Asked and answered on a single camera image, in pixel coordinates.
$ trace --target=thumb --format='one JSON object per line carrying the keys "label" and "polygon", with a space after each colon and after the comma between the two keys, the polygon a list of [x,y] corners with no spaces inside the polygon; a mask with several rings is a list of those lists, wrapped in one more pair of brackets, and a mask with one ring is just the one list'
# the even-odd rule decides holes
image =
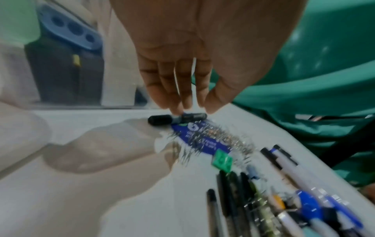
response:
{"label": "thumb", "polygon": [[213,114],[221,107],[232,102],[232,100],[245,88],[246,86],[231,85],[228,80],[220,77],[215,87],[208,93],[204,102],[204,107],[208,114]]}

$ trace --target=blue holder with holes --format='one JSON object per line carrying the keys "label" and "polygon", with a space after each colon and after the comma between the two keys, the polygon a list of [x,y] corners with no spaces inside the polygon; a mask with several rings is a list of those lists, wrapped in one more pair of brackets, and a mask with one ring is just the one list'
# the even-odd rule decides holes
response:
{"label": "blue holder with holes", "polygon": [[38,9],[41,25],[53,35],[90,51],[98,51],[103,46],[99,33],[77,22],[47,4]]}

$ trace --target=table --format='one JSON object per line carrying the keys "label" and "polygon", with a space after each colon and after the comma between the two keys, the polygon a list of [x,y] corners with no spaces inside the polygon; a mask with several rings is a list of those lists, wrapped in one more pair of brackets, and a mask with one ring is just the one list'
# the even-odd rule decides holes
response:
{"label": "table", "polygon": [[[198,111],[202,110],[195,102],[192,112]],[[138,126],[135,134],[140,132],[141,141],[149,142],[149,134],[143,134],[145,118],[166,111],[41,110],[34,113],[49,124],[52,145],[2,176],[0,236],[209,236],[205,193],[209,188],[216,189],[215,174],[218,173],[211,166],[209,155],[192,157],[187,166],[176,163],[171,168],[160,159],[145,158],[143,163],[136,159],[105,169],[94,167],[93,171],[82,173],[70,172],[68,163],[72,161],[69,159],[49,163],[49,158],[53,159],[61,148],[86,132],[109,126],[109,130],[117,134],[124,120]],[[338,190],[368,230],[375,234],[374,206],[287,132],[234,105],[227,105],[209,119],[246,132],[259,149],[280,144],[300,164]],[[154,139],[156,152],[164,152],[168,133],[162,130]],[[132,139],[129,142],[132,146],[143,144]],[[74,146],[80,149],[80,143]],[[89,151],[85,152],[84,155],[90,155]],[[269,181],[277,183],[280,176],[269,162],[262,158],[257,160]]]}

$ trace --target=hand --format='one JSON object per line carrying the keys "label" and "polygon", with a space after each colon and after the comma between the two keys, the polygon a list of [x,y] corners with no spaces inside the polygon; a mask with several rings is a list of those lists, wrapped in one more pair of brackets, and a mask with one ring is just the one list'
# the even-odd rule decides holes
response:
{"label": "hand", "polygon": [[[132,38],[151,98],[174,114],[198,104],[214,113],[260,80],[307,0],[111,0]],[[209,92],[211,69],[220,76]],[[174,79],[176,72],[177,85]]]}

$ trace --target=green cube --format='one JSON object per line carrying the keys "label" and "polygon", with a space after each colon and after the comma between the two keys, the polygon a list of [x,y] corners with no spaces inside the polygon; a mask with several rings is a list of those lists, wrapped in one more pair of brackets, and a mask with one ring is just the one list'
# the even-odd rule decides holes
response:
{"label": "green cube", "polygon": [[212,158],[212,165],[226,173],[230,172],[232,162],[233,158],[221,149],[218,149]]}

